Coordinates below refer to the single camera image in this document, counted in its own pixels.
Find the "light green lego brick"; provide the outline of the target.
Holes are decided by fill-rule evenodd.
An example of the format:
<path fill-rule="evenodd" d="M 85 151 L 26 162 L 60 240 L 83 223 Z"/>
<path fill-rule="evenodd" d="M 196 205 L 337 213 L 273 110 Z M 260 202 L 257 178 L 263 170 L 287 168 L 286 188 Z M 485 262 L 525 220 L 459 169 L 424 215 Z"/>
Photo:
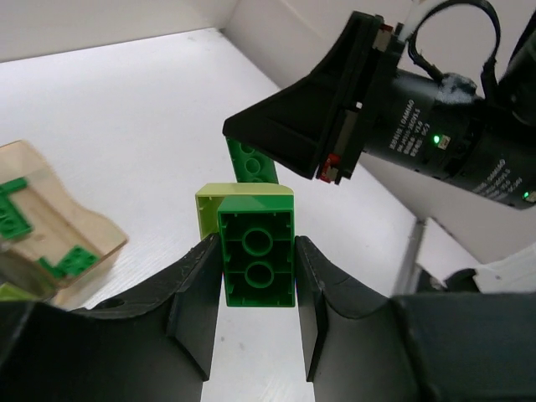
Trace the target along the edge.
<path fill-rule="evenodd" d="M 294 192 L 275 183 L 207 183 L 196 194 L 200 239 L 219 231 L 217 210 L 227 196 L 288 196 Z"/>

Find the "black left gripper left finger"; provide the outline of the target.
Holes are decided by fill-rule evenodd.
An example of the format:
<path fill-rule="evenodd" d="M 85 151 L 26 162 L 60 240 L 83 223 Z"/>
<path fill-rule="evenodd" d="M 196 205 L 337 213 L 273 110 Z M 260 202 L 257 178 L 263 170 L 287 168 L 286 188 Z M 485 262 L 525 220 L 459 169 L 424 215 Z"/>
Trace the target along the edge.
<path fill-rule="evenodd" d="M 1 305 L 4 401 L 198 401 L 219 310 L 219 237 L 91 309 Z"/>

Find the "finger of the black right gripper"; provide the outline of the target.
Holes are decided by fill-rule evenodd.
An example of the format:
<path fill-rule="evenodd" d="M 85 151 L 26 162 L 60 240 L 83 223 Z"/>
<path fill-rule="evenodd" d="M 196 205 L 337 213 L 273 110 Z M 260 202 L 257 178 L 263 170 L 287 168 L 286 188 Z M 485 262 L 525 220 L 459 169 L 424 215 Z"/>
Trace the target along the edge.
<path fill-rule="evenodd" d="M 358 101 L 363 68 L 383 22 L 379 15 L 353 12 L 308 75 L 227 118 L 223 135 L 313 178 L 337 119 Z"/>

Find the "dark green square lego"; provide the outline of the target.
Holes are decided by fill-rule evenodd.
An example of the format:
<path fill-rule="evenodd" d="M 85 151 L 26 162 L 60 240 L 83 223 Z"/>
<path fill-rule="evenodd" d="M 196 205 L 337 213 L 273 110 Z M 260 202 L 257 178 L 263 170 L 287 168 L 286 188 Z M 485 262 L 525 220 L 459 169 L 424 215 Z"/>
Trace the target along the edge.
<path fill-rule="evenodd" d="M 55 279 L 77 277 L 91 268 L 99 258 L 82 246 L 73 247 L 56 265 L 52 265 L 44 256 L 37 260 Z"/>

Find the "long dark green lego brick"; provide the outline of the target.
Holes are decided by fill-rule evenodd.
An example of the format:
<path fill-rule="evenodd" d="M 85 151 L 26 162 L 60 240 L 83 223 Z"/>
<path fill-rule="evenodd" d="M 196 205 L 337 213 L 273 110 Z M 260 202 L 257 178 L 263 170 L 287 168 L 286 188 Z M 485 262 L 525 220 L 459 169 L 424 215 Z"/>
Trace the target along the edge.
<path fill-rule="evenodd" d="M 226 143 L 238 183 L 279 183 L 276 166 L 269 157 L 230 138 Z"/>

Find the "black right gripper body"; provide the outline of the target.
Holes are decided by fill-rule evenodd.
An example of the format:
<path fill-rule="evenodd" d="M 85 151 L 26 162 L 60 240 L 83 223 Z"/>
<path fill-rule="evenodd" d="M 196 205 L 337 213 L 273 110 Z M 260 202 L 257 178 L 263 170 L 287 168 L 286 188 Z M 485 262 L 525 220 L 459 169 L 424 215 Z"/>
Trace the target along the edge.
<path fill-rule="evenodd" d="M 515 209 L 535 205 L 535 23 L 502 77 L 496 54 L 479 81 L 441 71 L 416 47 L 422 25 L 452 7 L 417 1 L 374 61 L 349 136 L 334 152 L 336 178 L 363 154 Z"/>

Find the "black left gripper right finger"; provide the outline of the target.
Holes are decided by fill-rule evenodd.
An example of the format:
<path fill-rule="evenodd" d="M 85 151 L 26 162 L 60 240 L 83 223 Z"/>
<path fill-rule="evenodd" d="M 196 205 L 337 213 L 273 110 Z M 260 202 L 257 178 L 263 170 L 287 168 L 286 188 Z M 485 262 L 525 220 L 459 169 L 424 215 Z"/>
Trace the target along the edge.
<path fill-rule="evenodd" d="M 307 380 L 318 401 L 532 401 L 535 296 L 386 297 L 295 241 Z"/>

